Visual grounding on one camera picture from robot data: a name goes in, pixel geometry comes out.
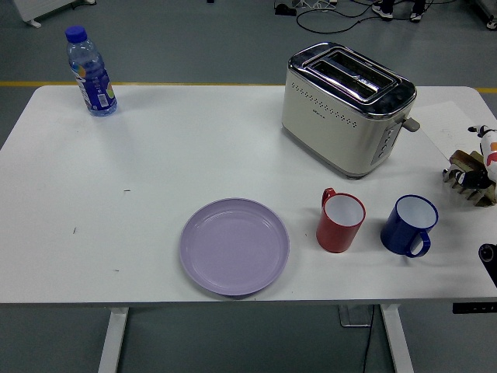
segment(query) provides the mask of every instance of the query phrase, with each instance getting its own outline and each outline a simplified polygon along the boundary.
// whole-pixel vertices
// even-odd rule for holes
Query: purple plate
[[[287,264],[283,222],[253,200],[218,200],[198,210],[181,234],[180,257],[198,285],[221,295],[247,295],[271,284]]]

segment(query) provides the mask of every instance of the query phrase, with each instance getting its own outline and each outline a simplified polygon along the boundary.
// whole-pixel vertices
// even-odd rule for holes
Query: blue bottle cap
[[[71,26],[65,30],[65,37],[68,38],[69,43],[81,43],[88,39],[86,35],[85,27],[83,26]]]

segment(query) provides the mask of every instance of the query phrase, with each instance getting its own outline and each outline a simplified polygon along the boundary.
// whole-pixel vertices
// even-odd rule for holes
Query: floor
[[[21,21],[12,0],[0,0],[0,146],[38,86],[73,81],[64,50],[64,30],[73,24],[86,27],[116,84],[284,84],[292,54],[333,41],[415,85],[476,88],[497,114],[497,33],[486,29],[485,14],[473,2],[434,2],[419,24],[400,20],[408,17],[410,2],[395,6],[399,19],[390,23],[374,16],[370,2],[362,2],[366,5],[349,0],[337,5],[337,12],[360,15],[356,18],[303,14],[298,22],[311,32],[293,16],[276,16],[271,0],[145,0],[140,5],[98,0],[42,16],[39,29]],[[307,10],[299,8],[298,14]],[[453,315],[451,309],[448,303],[400,308],[415,371],[495,371],[497,315]],[[97,371],[108,317],[109,311],[99,308],[0,308],[0,372]],[[342,328],[338,308],[325,302],[133,309],[119,372],[359,372],[369,332]],[[377,307],[366,368],[394,370]]]

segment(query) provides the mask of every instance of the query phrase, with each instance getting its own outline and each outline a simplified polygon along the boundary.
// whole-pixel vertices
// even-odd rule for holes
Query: blue mug
[[[416,258],[430,246],[428,232],[438,222],[436,207],[426,198],[408,194],[400,197],[381,229],[381,242],[393,253]]]

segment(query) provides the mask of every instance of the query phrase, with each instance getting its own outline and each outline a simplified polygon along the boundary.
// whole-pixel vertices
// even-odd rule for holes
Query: white toaster
[[[390,155],[408,119],[415,86],[384,66],[335,43],[321,43],[288,62],[282,123],[299,142],[350,177]]]

